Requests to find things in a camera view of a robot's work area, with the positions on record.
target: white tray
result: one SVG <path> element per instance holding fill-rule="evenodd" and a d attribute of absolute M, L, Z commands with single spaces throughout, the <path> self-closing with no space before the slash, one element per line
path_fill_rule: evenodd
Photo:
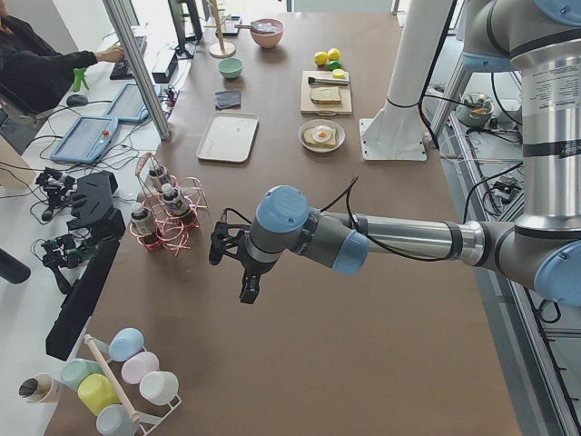
<path fill-rule="evenodd" d="M 216 112 L 203 133 L 198 159 L 240 163 L 248 159 L 258 116 L 238 112 Z"/>

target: computer mouse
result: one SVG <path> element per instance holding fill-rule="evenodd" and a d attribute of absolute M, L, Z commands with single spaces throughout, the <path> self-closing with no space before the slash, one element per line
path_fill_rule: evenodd
<path fill-rule="evenodd" d="M 80 94 L 69 95 L 66 99 L 66 105 L 69 107 L 85 106 L 87 103 L 89 103 L 89 99 Z"/>

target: blue joint cap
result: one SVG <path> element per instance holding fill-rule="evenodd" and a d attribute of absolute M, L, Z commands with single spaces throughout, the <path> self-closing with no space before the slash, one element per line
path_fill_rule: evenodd
<path fill-rule="evenodd" d="M 256 220 L 269 232 L 290 233 L 305 224 L 309 209 L 309 200 L 297 188 L 275 186 L 256 208 Z"/>
<path fill-rule="evenodd" d="M 462 59 L 464 68 L 472 73 L 504 73 L 505 71 L 516 70 L 507 57 L 463 53 Z"/>
<path fill-rule="evenodd" d="M 345 238 L 339 254 L 335 258 L 333 270 L 347 275 L 355 275 L 367 259 L 368 250 L 368 239 L 361 233 L 352 230 Z"/>
<path fill-rule="evenodd" d="M 566 306 L 581 306 L 581 241 L 568 243 L 551 254 L 535 275 L 535 291 Z"/>
<path fill-rule="evenodd" d="M 563 25 L 581 26 L 581 3 L 575 0 L 535 0 L 549 18 Z"/>

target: black shirt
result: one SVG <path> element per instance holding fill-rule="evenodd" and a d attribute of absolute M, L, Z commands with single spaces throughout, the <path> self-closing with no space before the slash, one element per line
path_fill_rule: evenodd
<path fill-rule="evenodd" d="M 15 94 L 29 111 L 56 107 L 73 84 L 73 70 L 97 63 L 93 52 L 56 52 L 18 18 L 3 16 L 0 21 L 14 33 L 0 32 L 0 90 Z"/>

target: yellow cup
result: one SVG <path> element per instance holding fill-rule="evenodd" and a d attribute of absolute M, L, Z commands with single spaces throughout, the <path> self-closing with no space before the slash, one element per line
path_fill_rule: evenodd
<path fill-rule="evenodd" d="M 91 374 L 84 379 L 77 395 L 95 416 L 99 416 L 105 407 L 121 403 L 113 386 L 102 374 Z"/>

